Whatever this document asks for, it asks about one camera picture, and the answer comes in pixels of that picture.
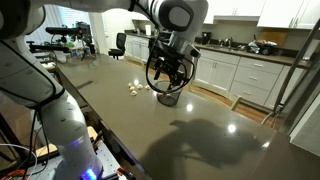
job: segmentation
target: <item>office chair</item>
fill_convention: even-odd
[[[125,43],[126,43],[126,34],[118,33],[117,34],[117,48],[118,49],[110,49],[109,56],[113,56],[113,58],[117,57],[119,60],[119,56],[123,56],[126,51]]]

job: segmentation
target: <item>window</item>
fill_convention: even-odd
[[[78,11],[65,7],[58,7],[62,24],[67,25],[68,28],[75,26],[76,22],[85,22],[90,24],[89,14],[87,12]]]

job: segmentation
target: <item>desk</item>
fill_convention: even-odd
[[[154,179],[250,179],[260,161],[276,153],[267,145],[281,135],[222,103],[187,91],[173,108],[160,104],[152,90],[131,96],[127,84],[145,85],[144,72],[108,56],[75,59],[59,69],[74,87],[93,81],[78,92]],[[260,170],[259,175],[272,172]]]

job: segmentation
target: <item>table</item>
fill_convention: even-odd
[[[78,93],[154,179],[250,179],[261,161],[277,161],[272,158],[277,152],[270,153],[269,146],[274,148],[274,137],[283,135],[220,102],[183,91],[170,108],[159,103],[152,90],[131,96],[127,84],[138,80],[146,85],[144,71],[105,55],[94,61],[75,59],[59,69],[74,87],[93,82]],[[280,142],[288,146],[284,139]],[[260,176],[272,172],[259,170]],[[282,173],[300,173],[287,170]]]

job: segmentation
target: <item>kitchen counter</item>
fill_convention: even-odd
[[[104,55],[95,60],[74,59],[58,67],[74,87],[93,82],[82,86],[78,93],[127,153],[156,180],[255,179],[268,177],[269,172],[278,169],[276,164],[265,170],[258,168],[263,165],[261,161],[282,161],[275,156],[276,149],[268,148],[279,133],[230,111],[218,101],[183,91],[178,104],[170,108],[159,103],[152,90],[137,90],[137,96],[131,96],[129,82],[138,80],[146,85],[140,68]],[[293,146],[287,139],[278,144],[280,149],[283,144]],[[298,162],[291,157],[290,168],[281,167],[280,173],[282,177],[320,177],[316,168],[320,160],[313,159],[315,164],[309,165],[308,159],[299,158]],[[295,169],[295,165],[305,168]]]
[[[141,37],[141,38],[152,38],[156,36],[147,36],[143,34],[137,34],[137,33],[126,33],[127,35],[131,36],[136,36],[136,37]],[[260,54],[254,54],[254,53],[248,53],[245,51],[229,51],[228,49],[225,48],[211,48],[205,45],[201,44],[194,44],[196,48],[200,49],[205,49],[209,51],[215,51],[215,52],[220,52],[220,53],[226,53],[226,54],[231,54],[231,55],[237,55],[237,56],[242,56],[242,57],[248,57],[248,58],[254,58],[262,61],[268,61],[272,63],[277,63],[277,64],[283,64],[283,65],[292,65],[293,61],[295,60],[294,58],[291,57],[286,57],[286,56],[265,56],[265,55],[260,55]],[[299,68],[304,68],[307,69],[311,65],[310,61],[300,61],[298,64]]]

